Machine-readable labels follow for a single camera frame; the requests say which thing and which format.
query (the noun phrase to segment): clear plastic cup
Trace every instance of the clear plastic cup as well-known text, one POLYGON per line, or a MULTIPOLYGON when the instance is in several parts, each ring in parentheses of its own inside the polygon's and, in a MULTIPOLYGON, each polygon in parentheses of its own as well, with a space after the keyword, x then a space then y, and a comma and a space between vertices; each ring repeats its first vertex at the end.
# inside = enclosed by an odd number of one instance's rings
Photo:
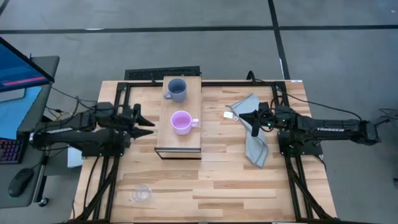
POLYGON ((144 185, 140 184, 137 187, 137 191, 132 193, 132 197, 130 198, 130 201, 133 202, 146 202, 152 197, 152 190, 144 185))

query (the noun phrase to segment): white label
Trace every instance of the white label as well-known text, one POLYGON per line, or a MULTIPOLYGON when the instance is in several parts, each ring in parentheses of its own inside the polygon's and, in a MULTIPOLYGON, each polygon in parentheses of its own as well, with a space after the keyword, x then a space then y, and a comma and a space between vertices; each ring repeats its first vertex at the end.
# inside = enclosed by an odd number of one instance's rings
POLYGON ((234 114, 232 113, 232 112, 229 112, 229 111, 225 111, 224 112, 224 118, 229 118, 229 119, 231 119, 231 118, 233 118, 234 117, 234 114))
POLYGON ((62 129, 58 129, 58 130, 53 130, 53 131, 47 131, 47 133, 53 134, 53 133, 61 133, 61 132, 65 132, 65 131, 71 131, 73 130, 72 128, 62 128, 62 129))

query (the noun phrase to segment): monitor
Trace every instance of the monitor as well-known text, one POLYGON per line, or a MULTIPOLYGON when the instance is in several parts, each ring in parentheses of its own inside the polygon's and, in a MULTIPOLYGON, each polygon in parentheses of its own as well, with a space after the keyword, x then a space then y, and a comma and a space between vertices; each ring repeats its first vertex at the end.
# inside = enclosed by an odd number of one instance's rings
POLYGON ((0 94, 52 82, 53 77, 0 37, 0 94))

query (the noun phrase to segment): gray towel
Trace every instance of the gray towel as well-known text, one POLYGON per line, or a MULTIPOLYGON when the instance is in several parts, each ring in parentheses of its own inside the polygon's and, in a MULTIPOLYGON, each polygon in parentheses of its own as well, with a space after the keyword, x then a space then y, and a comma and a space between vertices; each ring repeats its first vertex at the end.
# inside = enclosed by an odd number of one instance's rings
MULTIPOLYGON (((232 109, 232 112, 239 117, 241 113, 250 113, 254 110, 259 109, 260 100, 256 95, 249 95, 245 99, 229 106, 232 109)), ((246 128, 246 157, 250 159, 250 161, 257 165, 258 167, 263 168, 264 162, 268 153, 268 146, 266 142, 266 137, 264 135, 263 130, 259 130, 259 135, 257 137, 251 136, 252 127, 249 123, 245 122, 243 119, 239 118, 242 122, 243 126, 246 128)))

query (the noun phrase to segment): keyboard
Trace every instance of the keyboard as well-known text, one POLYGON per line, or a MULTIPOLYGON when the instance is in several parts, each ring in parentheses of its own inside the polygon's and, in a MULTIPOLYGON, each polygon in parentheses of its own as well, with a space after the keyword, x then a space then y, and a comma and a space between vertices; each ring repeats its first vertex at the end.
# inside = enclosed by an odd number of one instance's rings
POLYGON ((18 164, 22 162, 25 141, 0 138, 0 164, 18 164))
POLYGON ((165 76, 200 76, 199 66, 126 70, 125 80, 163 80, 165 76))

